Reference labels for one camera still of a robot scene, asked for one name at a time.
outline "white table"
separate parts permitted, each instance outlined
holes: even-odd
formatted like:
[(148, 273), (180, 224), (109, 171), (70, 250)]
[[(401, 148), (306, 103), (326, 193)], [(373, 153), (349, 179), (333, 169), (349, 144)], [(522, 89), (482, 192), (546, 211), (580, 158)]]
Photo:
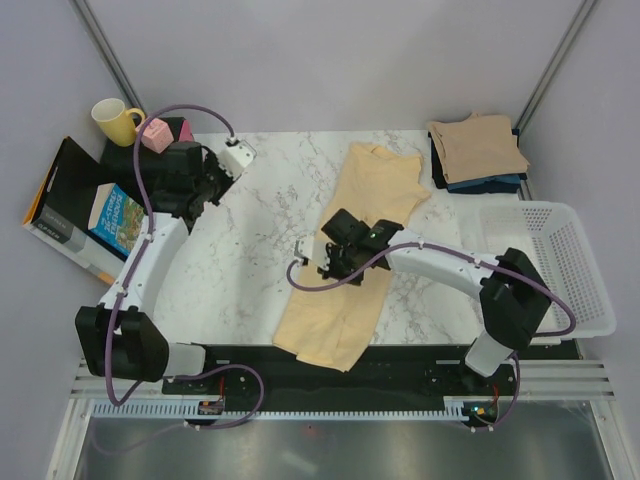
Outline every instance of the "white table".
[[(485, 203), (517, 195), (450, 195), (431, 179), (425, 131), (242, 134), (258, 152), (221, 205), (208, 205), (178, 252), (160, 292), (154, 322), (170, 342), (271, 344), (292, 288), (285, 269), (296, 239), (315, 232), (333, 195), (351, 142), (383, 145), (424, 157), (420, 183), (432, 197), (409, 228), (461, 246), (459, 219)], [(225, 136), (197, 140), (220, 150)], [(481, 330), (464, 294), (409, 274), (396, 274), (374, 344), (469, 344)]]

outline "yellow mug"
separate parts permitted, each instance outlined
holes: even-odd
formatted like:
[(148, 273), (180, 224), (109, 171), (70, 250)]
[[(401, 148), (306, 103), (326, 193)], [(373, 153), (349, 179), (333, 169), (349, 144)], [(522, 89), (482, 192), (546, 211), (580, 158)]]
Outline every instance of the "yellow mug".
[(126, 109), (119, 98), (107, 98), (96, 103), (91, 109), (91, 118), (109, 139), (121, 147), (128, 147), (136, 140), (136, 126), (131, 115), (140, 116), (144, 122), (146, 115), (139, 108)]

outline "blue book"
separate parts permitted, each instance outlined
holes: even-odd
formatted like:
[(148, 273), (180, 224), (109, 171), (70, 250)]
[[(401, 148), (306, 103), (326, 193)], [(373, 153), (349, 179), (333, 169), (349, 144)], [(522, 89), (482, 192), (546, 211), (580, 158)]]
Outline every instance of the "blue book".
[(115, 183), (109, 183), (98, 187), (89, 230), (128, 256), (140, 234), (143, 218), (143, 208)]

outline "white wall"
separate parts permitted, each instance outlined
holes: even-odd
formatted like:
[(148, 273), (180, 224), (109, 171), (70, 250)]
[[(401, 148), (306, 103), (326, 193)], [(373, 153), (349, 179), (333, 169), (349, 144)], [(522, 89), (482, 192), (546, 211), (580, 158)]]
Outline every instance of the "white wall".
[(199, 103), (260, 132), (515, 121), (580, 1), (89, 3), (149, 109)]
[(44, 478), (80, 347), (74, 317), (104, 285), (20, 227), (58, 146), (97, 154), (91, 106), (119, 96), (66, 0), (0, 14), (0, 475)]
[(601, 2), (522, 138), (536, 197), (573, 206), (618, 329), (605, 360), (640, 451), (640, 2)]

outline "white laundry basket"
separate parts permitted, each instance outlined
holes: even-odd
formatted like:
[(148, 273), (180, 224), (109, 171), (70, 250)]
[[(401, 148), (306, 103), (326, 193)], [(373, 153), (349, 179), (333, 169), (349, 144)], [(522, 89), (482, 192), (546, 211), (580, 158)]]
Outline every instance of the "white laundry basket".
[[(513, 247), (525, 252), (549, 289), (565, 300), (577, 317), (573, 333), (564, 338), (609, 335), (616, 328), (604, 281), (576, 212), (562, 203), (513, 202), (479, 207), (465, 248), (503, 254)], [(553, 304), (550, 320), (540, 331), (568, 326), (566, 314)]]

